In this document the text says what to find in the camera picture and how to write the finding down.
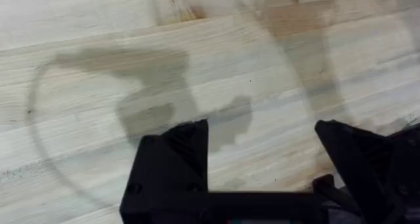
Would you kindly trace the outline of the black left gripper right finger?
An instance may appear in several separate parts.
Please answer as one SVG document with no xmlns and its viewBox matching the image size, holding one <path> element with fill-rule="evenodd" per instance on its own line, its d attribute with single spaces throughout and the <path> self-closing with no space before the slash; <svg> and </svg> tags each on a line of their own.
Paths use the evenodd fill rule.
<svg viewBox="0 0 420 224">
<path fill-rule="evenodd" d="M 364 223 L 419 222 L 419 125 L 380 135 L 335 120 L 315 131 L 345 184 L 331 174 L 314 180 L 314 192 Z"/>
</svg>

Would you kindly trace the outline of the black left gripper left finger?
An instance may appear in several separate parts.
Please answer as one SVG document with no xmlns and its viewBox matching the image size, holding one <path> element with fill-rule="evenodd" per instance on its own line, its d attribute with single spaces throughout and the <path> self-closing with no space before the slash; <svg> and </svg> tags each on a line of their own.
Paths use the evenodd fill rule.
<svg viewBox="0 0 420 224">
<path fill-rule="evenodd" d="M 119 207 L 122 222 L 199 223 L 200 212 L 171 195 L 208 191 L 208 137 L 206 119 L 143 136 Z"/>
</svg>

